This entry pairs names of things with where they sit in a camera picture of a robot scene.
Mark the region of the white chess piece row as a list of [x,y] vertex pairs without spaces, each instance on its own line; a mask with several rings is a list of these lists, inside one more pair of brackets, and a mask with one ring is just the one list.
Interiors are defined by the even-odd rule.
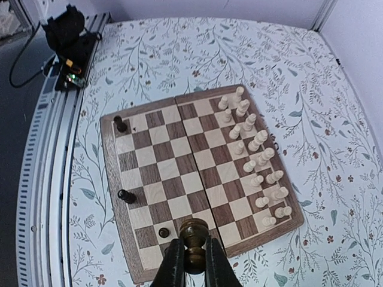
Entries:
[[212,166],[201,175],[226,244],[294,228],[300,209],[292,185],[246,89],[222,88],[209,102]]

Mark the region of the dark king piece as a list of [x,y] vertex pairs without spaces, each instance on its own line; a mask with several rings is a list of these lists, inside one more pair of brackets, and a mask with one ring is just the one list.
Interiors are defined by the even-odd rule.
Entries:
[[117,196],[127,204],[133,204],[137,201],[137,197],[134,193],[124,189],[120,189],[117,193]]

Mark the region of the right aluminium frame post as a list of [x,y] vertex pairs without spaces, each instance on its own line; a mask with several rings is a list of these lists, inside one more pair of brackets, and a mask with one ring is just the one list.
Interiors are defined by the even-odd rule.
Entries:
[[322,3],[317,15],[314,18],[311,30],[315,32],[320,32],[322,30],[336,3],[337,0],[325,0]]

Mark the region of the aluminium front rail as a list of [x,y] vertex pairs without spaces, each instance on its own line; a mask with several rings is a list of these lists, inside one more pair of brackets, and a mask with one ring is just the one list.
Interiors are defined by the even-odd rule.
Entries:
[[86,47],[87,88],[64,82],[57,56],[47,70],[32,117],[16,209],[19,286],[101,286],[99,236],[111,222],[99,113],[108,82],[97,39]]

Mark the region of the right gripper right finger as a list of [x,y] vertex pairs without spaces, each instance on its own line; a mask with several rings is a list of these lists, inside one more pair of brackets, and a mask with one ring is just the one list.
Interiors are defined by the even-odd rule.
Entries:
[[216,238],[206,240],[205,286],[210,287],[241,287],[224,251]]

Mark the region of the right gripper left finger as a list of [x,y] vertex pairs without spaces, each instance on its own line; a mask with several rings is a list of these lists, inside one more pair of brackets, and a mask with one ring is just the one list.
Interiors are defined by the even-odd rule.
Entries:
[[181,238],[173,239],[169,252],[164,257],[157,274],[152,282],[152,287],[184,287],[184,241]]

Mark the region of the dark rook corner piece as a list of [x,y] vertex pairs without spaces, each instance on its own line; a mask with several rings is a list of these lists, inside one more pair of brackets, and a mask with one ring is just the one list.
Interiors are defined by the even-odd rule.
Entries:
[[113,122],[115,123],[116,125],[116,128],[117,130],[120,132],[120,133],[123,133],[127,130],[127,125],[126,123],[122,120],[121,116],[119,115],[116,115],[114,118],[113,118]]

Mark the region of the wooden chess board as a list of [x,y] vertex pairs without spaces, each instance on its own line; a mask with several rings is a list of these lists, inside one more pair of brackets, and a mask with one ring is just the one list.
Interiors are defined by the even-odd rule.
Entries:
[[[187,219],[204,220],[210,235],[219,240],[227,257],[264,245],[304,222],[294,193],[300,209],[294,228],[267,231],[226,244],[227,237],[221,235],[215,224],[201,175],[212,166],[205,137],[205,132],[214,128],[209,100],[222,88],[158,100],[105,115],[100,120],[105,170],[118,234],[135,283],[154,279],[165,248],[179,236],[180,226]],[[123,133],[113,122],[116,115],[127,125]],[[120,189],[134,193],[137,201],[127,204],[119,199]],[[159,236],[162,227],[170,231],[167,238]]]

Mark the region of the floral patterned table mat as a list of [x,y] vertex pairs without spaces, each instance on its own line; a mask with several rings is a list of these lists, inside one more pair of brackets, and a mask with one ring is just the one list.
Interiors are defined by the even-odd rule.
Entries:
[[[123,117],[121,111],[233,86]],[[105,26],[75,135],[70,181],[72,286],[142,286],[118,234],[101,118],[113,137],[119,187],[136,195],[124,224],[145,269],[161,263],[186,219],[204,219],[232,246],[265,231],[264,217],[297,197],[303,225],[229,263],[242,286],[381,286],[382,164],[366,116],[338,61],[314,31],[218,18],[162,18]],[[267,133],[290,186],[245,163]]]

